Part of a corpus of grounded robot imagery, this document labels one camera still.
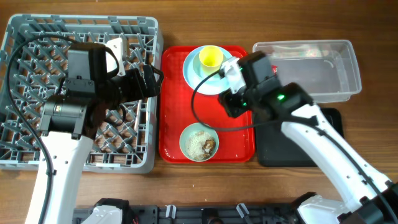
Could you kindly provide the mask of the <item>red strawberry candy wrapper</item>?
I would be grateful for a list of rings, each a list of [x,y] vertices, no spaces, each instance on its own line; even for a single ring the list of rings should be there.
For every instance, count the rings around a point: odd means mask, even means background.
[[[275,75],[277,74],[277,66],[276,65],[272,65],[272,71]]]

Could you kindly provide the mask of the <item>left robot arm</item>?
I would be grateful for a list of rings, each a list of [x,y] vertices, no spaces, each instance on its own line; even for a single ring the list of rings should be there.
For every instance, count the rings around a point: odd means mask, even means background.
[[[26,223],[70,223],[81,174],[96,132],[108,110],[160,93],[164,74],[152,65],[120,76],[120,64],[107,69],[103,44],[77,43],[68,49],[64,95],[54,94],[42,107],[39,129],[45,151],[40,157]]]

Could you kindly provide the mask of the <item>green bowl with rice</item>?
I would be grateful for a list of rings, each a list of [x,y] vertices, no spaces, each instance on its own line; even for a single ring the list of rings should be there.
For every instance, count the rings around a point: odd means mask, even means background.
[[[187,126],[179,139],[180,150],[192,162],[210,160],[218,151],[220,140],[215,130],[201,123]]]

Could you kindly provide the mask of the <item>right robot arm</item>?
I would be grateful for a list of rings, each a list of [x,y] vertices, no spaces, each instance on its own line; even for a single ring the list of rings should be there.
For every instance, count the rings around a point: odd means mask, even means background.
[[[397,184],[365,161],[332,127],[312,97],[296,83],[282,85],[263,52],[222,63],[228,90],[219,102],[228,116],[250,110],[264,124],[280,124],[328,177],[341,200],[307,193],[297,200],[304,223],[397,223]]]

